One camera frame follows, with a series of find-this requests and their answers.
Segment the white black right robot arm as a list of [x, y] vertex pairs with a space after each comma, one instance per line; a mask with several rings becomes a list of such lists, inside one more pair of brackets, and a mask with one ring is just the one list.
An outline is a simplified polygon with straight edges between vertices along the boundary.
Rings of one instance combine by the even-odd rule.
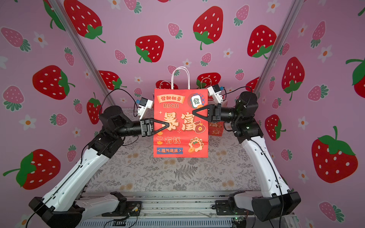
[[253, 212], [262, 222], [291, 214], [300, 204], [301, 198], [298, 192], [291, 191], [270, 158], [263, 132], [254, 119], [258, 109], [257, 96], [253, 92], [244, 91], [235, 107], [223, 107], [220, 92], [215, 92], [211, 86], [208, 90], [215, 103], [204, 107], [207, 116], [200, 115], [203, 108], [195, 109], [193, 114], [210, 123], [230, 123], [232, 132], [248, 154], [260, 183], [260, 195], [235, 193], [231, 196], [233, 206]]

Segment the red paper gift bag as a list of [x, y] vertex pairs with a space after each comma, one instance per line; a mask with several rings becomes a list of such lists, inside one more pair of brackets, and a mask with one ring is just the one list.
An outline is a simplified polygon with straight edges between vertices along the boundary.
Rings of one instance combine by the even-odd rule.
[[207, 158], [208, 122], [192, 113], [208, 104], [207, 89], [155, 89], [154, 119], [170, 127], [154, 135], [155, 158]]

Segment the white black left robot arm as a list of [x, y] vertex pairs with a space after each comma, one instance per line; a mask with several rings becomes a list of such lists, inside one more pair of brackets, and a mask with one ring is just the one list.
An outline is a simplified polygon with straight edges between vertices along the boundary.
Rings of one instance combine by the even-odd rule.
[[153, 136], [167, 129], [170, 124], [161, 122], [162, 128], [154, 130], [158, 122], [153, 118], [131, 121], [114, 105], [100, 115], [103, 127], [88, 143], [78, 163], [54, 189], [29, 203], [35, 214], [51, 228], [75, 228], [80, 222], [106, 213], [122, 215], [127, 211], [127, 199], [120, 192], [104, 197], [78, 200], [77, 197], [94, 174], [111, 159], [124, 144], [127, 136]]

